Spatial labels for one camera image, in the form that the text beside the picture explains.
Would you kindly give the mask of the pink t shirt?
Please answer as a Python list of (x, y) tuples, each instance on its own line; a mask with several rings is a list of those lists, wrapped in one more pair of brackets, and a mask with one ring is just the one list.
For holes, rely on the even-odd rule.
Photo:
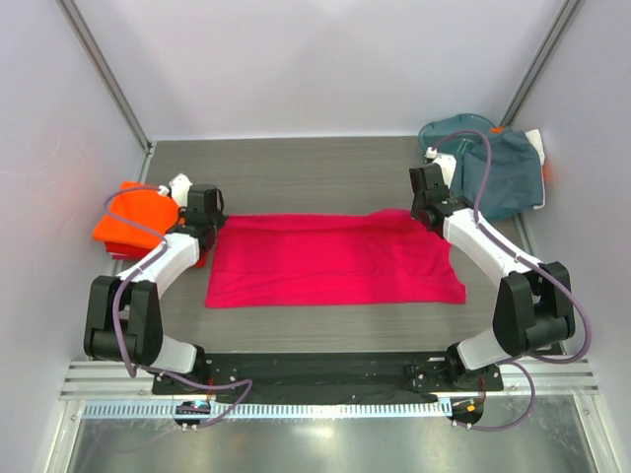
[(405, 210), (232, 216), (205, 305), (464, 304), (450, 250)]

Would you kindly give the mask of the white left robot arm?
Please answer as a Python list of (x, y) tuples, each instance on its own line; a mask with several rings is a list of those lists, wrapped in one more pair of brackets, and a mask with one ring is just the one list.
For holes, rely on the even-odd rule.
[[(152, 192), (177, 204), (175, 222), (161, 234), (111, 210), (115, 198)], [(115, 221), (156, 237), (158, 245), (128, 269), (99, 276), (90, 287), (84, 351), (99, 361), (124, 363), (134, 377), (139, 369), (169, 376), (185, 392), (195, 394), (208, 384), (204, 349), (164, 332), (161, 298), (186, 270), (201, 267), (226, 225), (222, 191), (213, 184), (193, 184), (183, 174), (167, 186), (134, 185), (105, 201), (105, 214)]]

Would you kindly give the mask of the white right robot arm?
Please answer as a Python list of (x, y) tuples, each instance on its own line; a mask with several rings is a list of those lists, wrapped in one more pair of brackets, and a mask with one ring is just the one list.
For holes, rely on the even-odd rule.
[(409, 176), (412, 218), (461, 250), (497, 287), (490, 327), (446, 351), (445, 378), (451, 387), (468, 389), (482, 370), (575, 335), (565, 266), (521, 252), (469, 201), (451, 195), (439, 165), (411, 169)]

